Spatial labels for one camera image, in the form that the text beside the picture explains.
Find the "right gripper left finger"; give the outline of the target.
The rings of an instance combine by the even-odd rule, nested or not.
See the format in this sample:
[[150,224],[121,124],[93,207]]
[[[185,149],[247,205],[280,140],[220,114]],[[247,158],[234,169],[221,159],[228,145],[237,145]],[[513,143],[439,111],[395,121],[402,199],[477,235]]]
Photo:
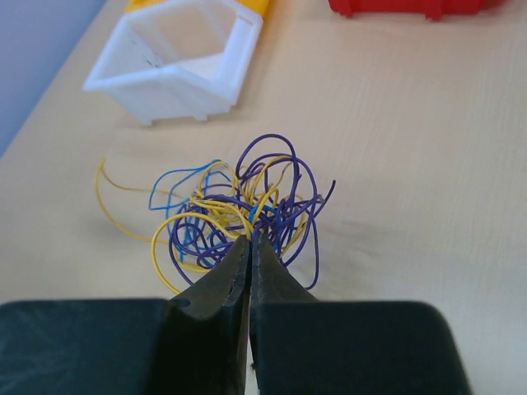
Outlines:
[[242,394],[250,242],[170,299],[1,307],[4,394]]

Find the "red plastic bin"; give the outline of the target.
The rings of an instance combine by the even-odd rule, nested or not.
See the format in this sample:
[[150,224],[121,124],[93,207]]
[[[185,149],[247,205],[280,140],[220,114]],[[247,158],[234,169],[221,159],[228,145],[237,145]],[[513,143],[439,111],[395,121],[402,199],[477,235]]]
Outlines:
[[443,16],[468,16],[502,6],[499,0],[328,0],[333,12],[350,18],[357,13],[422,14],[438,21]]

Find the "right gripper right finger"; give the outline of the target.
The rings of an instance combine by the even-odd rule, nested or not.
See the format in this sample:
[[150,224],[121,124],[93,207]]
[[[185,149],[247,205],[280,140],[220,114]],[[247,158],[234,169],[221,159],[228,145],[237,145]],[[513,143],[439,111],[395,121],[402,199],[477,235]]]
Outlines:
[[469,394],[450,327],[417,301],[322,301],[252,246],[250,343],[262,394]]

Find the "white plastic bin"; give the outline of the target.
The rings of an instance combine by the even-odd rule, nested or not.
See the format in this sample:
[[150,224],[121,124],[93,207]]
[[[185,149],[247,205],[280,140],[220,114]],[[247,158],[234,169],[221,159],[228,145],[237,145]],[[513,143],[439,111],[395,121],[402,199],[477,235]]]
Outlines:
[[144,125],[226,114],[238,101],[267,1],[131,1],[84,91],[101,91]]

